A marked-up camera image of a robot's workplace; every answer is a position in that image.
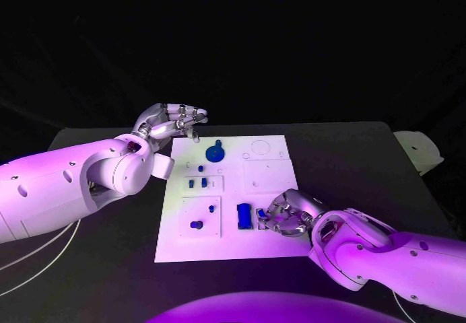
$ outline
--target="small blue piece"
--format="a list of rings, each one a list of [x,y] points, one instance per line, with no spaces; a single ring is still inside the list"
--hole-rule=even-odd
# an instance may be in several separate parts
[[[190,224],[190,226],[192,227],[192,229],[203,229],[204,223],[203,221],[192,221],[192,223]]]
[[[215,141],[215,146],[207,149],[207,160],[213,163],[218,163],[226,157],[226,150],[221,147],[221,141]]]
[[[252,206],[249,203],[237,205],[239,210],[239,229],[253,229],[252,223]]]

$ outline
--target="robotic arm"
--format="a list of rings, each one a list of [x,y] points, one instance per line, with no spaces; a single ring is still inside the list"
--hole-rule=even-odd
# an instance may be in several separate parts
[[[373,279],[409,301],[466,316],[465,242],[397,232],[358,210],[332,211],[293,189],[260,215],[283,236],[311,231],[309,257],[344,287],[358,291]]]
[[[130,134],[48,151],[0,166],[0,243],[37,236],[135,195],[151,175],[168,179],[174,160],[156,153],[171,137],[207,122],[207,111],[155,104]]]

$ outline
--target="black curtain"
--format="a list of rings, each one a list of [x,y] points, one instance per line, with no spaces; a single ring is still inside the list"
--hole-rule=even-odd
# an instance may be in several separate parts
[[[132,127],[174,102],[208,109],[210,124],[381,120],[423,131],[446,157],[433,190],[465,190],[466,4],[321,2],[6,12],[0,161],[47,150],[63,128]],[[456,196],[445,203],[464,213]]]

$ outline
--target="dark gray table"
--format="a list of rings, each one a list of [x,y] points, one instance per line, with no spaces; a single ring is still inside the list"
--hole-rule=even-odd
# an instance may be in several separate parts
[[[51,149],[113,138],[127,131],[63,130]],[[200,126],[198,131],[203,137],[286,135],[305,192],[335,209],[363,210],[400,231],[455,237],[384,123]],[[171,155],[171,144],[161,153]],[[190,301],[237,291],[321,295],[406,319],[387,287],[370,281],[360,292],[350,291],[306,257],[155,264],[164,196],[165,181],[152,178],[136,196],[84,218],[58,262],[27,286],[0,297],[2,322],[142,322]],[[55,234],[0,245],[0,266]],[[45,267],[70,235],[67,232],[39,254],[0,272],[0,293]],[[407,301],[403,305],[419,320],[459,319]]]

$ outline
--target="white board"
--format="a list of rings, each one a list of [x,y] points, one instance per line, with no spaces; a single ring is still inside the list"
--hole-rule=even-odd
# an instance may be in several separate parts
[[[205,156],[215,140],[226,150],[218,163]],[[308,256],[308,234],[288,238],[269,229],[259,230],[257,223],[257,209],[267,209],[282,192],[299,188],[285,136],[204,137],[200,143],[175,138],[172,158],[156,262]],[[252,205],[254,229],[239,229],[241,203]],[[192,221],[204,222],[203,229],[191,228]]]

